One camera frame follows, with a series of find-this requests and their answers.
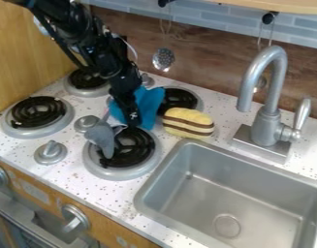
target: sink drain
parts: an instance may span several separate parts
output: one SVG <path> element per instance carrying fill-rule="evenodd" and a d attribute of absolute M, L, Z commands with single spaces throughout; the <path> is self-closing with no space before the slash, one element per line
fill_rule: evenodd
<path fill-rule="evenodd" d="M 230 214 L 220 214 L 215 217 L 213 226 L 216 233 L 225 238 L 235 238 L 241 231 L 237 218 Z"/>

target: gray cloth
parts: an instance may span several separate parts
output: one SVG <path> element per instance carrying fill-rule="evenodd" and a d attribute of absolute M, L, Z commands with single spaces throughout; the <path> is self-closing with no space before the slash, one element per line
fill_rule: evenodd
<path fill-rule="evenodd" d="M 108 122 L 98 122 L 94 127 L 85 132 L 84 137 L 90 142 L 98 145 L 107 159 L 113 157 L 114 132 Z"/>

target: oven door handle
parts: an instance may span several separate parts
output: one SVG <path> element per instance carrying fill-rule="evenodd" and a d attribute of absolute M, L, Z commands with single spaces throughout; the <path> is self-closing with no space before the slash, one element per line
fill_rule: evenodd
<path fill-rule="evenodd" d="M 67 244 L 33 223 L 35 212 L 0 192 L 0 215 L 21 230 L 53 248 L 87 248 L 89 245 L 77 238 Z"/>

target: faucet handle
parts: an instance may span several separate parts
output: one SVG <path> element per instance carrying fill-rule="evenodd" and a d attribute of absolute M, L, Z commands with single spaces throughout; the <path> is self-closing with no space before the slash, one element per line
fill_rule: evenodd
<path fill-rule="evenodd" d="M 301 137 L 301 129 L 310 113 L 311 99 L 308 97 L 303 98 L 294 116 L 294 126 L 291 141 L 298 140 Z"/>

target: wooden panel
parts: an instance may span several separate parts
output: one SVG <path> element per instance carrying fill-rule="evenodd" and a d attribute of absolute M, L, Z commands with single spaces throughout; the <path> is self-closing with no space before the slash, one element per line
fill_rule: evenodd
<path fill-rule="evenodd" d="M 219 3 L 275 12 L 317 15 L 317 0 L 219 0 Z"/>
<path fill-rule="evenodd" d="M 74 68 L 27 10 L 0 0 L 0 110 Z"/>
<path fill-rule="evenodd" d="M 139 54 L 141 70 L 236 96 L 241 77 L 257 54 L 257 38 L 174 22 L 168 47 L 176 61 L 168 73 L 154 69 L 153 53 L 163 44 L 159 20 L 94 7 L 113 32 L 126 35 Z M 294 110 L 303 96 L 312 97 L 317 118 L 317 49 L 273 42 L 286 49 L 289 69 L 279 106 Z M 263 103 L 266 92 L 255 95 Z"/>
<path fill-rule="evenodd" d="M 155 243 L 151 242 L 150 240 L 138 235 L 135 232 L 132 232 L 125 227 L 117 224 L 113 220 L 109 219 L 108 217 L 94 211 L 93 209 L 84 206 L 83 204 L 74 201 L 73 199 L 61 194 L 60 192 L 48 187 L 47 185 L 43 184 L 42 182 L 34 179 L 31 176 L 28 176 L 22 173 L 19 170 L 14 169 L 13 167 L 3 163 L 0 161 L 0 166 L 10 174 L 10 171 L 13 173 L 14 176 L 9 178 L 11 181 L 15 182 L 16 185 L 19 185 L 19 180 L 22 179 L 31 185 L 39 188 L 40 190 L 44 191 L 48 194 L 49 197 L 49 204 L 45 204 L 44 202 L 32 197 L 31 195 L 27 194 L 21 187 L 15 187 L 13 183 L 9 184 L 9 188 L 19 194 L 21 194 L 26 199 L 32 201 L 33 203 L 37 204 L 41 208 L 49 211 L 50 213 L 62 218 L 60 213 L 60 205 L 64 204 L 72 204 L 78 207 L 89 219 L 91 227 L 88 231 L 88 234 L 93 238 L 101 241 L 102 243 L 108 245 L 109 247 L 116 248 L 122 247 L 117 241 L 116 238 L 122 237 L 124 240 L 127 241 L 129 247 L 131 244 L 135 245 L 139 248 L 158 248 L 160 246 L 156 245 Z"/>

